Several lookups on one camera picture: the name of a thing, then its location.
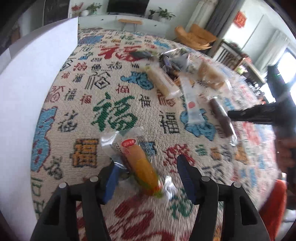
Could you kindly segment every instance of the television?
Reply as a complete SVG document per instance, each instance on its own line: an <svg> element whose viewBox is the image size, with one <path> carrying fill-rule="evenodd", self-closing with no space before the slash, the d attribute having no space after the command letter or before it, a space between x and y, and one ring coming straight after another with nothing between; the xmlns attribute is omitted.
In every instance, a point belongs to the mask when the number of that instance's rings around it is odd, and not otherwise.
<svg viewBox="0 0 296 241"><path fill-rule="evenodd" d="M109 0L107 12L144 15L149 0Z"/></svg>

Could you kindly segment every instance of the patterned tablecloth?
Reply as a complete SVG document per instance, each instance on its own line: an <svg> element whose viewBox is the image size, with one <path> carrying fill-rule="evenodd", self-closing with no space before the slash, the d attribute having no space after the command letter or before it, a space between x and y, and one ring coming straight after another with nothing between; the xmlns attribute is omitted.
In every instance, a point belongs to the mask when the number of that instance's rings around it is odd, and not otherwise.
<svg viewBox="0 0 296 241"><path fill-rule="evenodd" d="M274 135L269 126L233 123L239 144L229 145L206 103L213 90L196 83L205 123L187 125L182 98L165 99L141 72L148 60L136 61L135 50L164 52L181 45L140 33L87 29L79 31L78 46L58 73L44 102L36 126L31 158L31 187L39 216L61 182L69 185L97 175L110 163L99 143L105 131L143 126L153 165L170 175L177 187L171 201L155 205L117 187L113 199L102 206L112 240L188 240L198 206L187 199L177 172L176 157L188 161L218 183L239 181L259 209L273 188L278 169ZM215 92L226 110L243 109L257 99L239 75L209 57L228 76L233 91ZM219 204L215 239L221 233L223 204ZM81 204L77 204L79 234L86 240Z"/></svg>

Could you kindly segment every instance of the white curtain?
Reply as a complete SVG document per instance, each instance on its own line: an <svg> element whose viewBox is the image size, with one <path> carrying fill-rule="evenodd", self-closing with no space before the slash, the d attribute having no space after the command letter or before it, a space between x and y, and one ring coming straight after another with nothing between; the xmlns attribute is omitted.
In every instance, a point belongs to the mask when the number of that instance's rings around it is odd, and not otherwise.
<svg viewBox="0 0 296 241"><path fill-rule="evenodd" d="M200 0L185 28L186 32L189 32L193 23L197 24L201 28L205 28L216 8L217 3L218 0Z"/></svg>
<svg viewBox="0 0 296 241"><path fill-rule="evenodd" d="M255 66L262 73L267 72L267 66L274 65L285 52L290 40L283 32L276 30Z"/></svg>

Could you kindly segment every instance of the green plant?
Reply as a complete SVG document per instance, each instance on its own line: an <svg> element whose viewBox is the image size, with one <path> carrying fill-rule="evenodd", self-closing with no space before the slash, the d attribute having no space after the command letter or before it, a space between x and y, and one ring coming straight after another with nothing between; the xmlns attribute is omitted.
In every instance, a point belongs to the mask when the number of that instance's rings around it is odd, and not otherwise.
<svg viewBox="0 0 296 241"><path fill-rule="evenodd" d="M153 14L156 13L156 10L150 9L149 12L150 12L149 16L152 16Z"/></svg>
<svg viewBox="0 0 296 241"><path fill-rule="evenodd" d="M91 5L89 5L86 10L89 10L91 12L95 12L97 9L100 9L101 8L101 3L92 3Z"/></svg>
<svg viewBox="0 0 296 241"><path fill-rule="evenodd" d="M161 7L158 7L158 8L159 8L159 10L157 11L157 13L159 14L159 16L161 18L166 18L168 20L171 20L172 18L174 18L176 16L172 12L168 12L167 9L162 9Z"/></svg>

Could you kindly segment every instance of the red cloth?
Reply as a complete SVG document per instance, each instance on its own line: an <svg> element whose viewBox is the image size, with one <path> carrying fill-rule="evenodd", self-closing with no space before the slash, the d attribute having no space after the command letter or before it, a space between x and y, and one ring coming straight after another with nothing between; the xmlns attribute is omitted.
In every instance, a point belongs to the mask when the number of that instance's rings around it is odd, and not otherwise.
<svg viewBox="0 0 296 241"><path fill-rule="evenodd" d="M275 240L281 220L286 210L287 185L282 180L276 180L274 188L259 214L265 224L271 241Z"/></svg>

